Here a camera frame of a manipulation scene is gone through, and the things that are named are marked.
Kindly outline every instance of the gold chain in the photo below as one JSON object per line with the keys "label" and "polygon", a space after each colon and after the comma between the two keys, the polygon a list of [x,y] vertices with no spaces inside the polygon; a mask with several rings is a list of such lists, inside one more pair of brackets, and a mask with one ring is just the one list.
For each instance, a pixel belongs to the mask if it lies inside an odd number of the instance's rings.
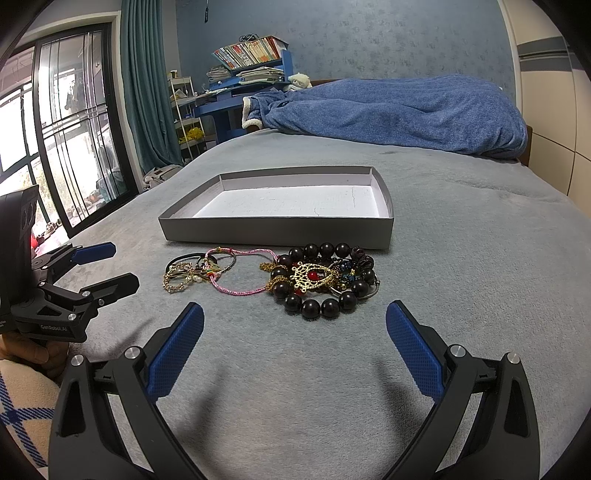
{"label": "gold chain", "polygon": [[270,272],[271,270],[273,270],[274,268],[277,268],[278,265],[276,263],[268,263],[268,262],[263,262],[262,264],[259,265],[259,268],[261,270],[264,270],[265,272]]}
{"label": "gold chain", "polygon": [[280,281],[286,281],[289,283],[293,283],[293,280],[290,280],[287,277],[284,277],[283,275],[277,275],[275,278],[272,278],[271,280],[269,280],[269,282],[267,282],[267,285],[265,285],[265,290],[271,291],[271,289]]}

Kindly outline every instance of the gray bed sheet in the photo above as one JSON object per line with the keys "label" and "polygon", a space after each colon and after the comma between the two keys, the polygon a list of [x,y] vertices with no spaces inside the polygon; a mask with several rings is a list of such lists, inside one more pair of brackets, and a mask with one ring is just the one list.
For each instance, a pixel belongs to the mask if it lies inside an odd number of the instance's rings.
{"label": "gray bed sheet", "polygon": [[[158,215],[189,190],[222,172],[334,164],[376,167],[394,202],[390,250],[372,252],[382,287],[356,312],[310,323],[268,294],[231,297],[208,284],[163,290],[170,259],[214,246],[164,239]],[[141,286],[102,309],[72,353],[119,355],[170,325],[187,302],[200,303],[205,330],[158,408],[212,480],[381,479],[432,406],[386,332],[395,299],[473,355],[519,353],[541,473],[591,405],[591,222],[518,163],[261,131],[208,151],[73,239],[105,241],[116,244],[114,258],[77,267],[60,284],[81,288],[130,271]],[[241,258],[222,284],[264,284],[260,261]],[[132,457],[146,466],[112,403]],[[474,398],[442,466],[459,454],[477,406]]]}

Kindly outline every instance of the teal curtain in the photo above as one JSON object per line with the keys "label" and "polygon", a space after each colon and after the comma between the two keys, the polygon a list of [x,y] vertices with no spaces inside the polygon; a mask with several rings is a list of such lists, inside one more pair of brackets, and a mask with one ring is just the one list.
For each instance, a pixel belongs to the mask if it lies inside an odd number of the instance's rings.
{"label": "teal curtain", "polygon": [[123,0],[121,68],[127,118],[144,173],[182,164],[166,80],[160,0]]}

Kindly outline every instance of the blue wall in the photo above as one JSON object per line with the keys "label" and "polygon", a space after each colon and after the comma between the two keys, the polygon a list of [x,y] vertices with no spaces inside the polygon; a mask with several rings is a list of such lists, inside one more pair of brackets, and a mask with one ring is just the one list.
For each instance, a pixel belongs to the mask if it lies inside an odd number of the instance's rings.
{"label": "blue wall", "polygon": [[312,79],[464,73],[515,101],[509,38],[497,0],[177,0],[183,75],[207,82],[216,48],[244,34],[290,44],[294,71]]}

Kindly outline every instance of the blue blanket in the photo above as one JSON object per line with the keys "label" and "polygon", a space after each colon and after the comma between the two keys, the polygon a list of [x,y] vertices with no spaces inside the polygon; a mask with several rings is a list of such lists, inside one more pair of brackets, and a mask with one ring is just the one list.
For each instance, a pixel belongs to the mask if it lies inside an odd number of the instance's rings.
{"label": "blue blanket", "polygon": [[378,145],[516,158],[527,144],[521,114],[497,85],[464,75],[325,83],[245,99],[243,127]]}

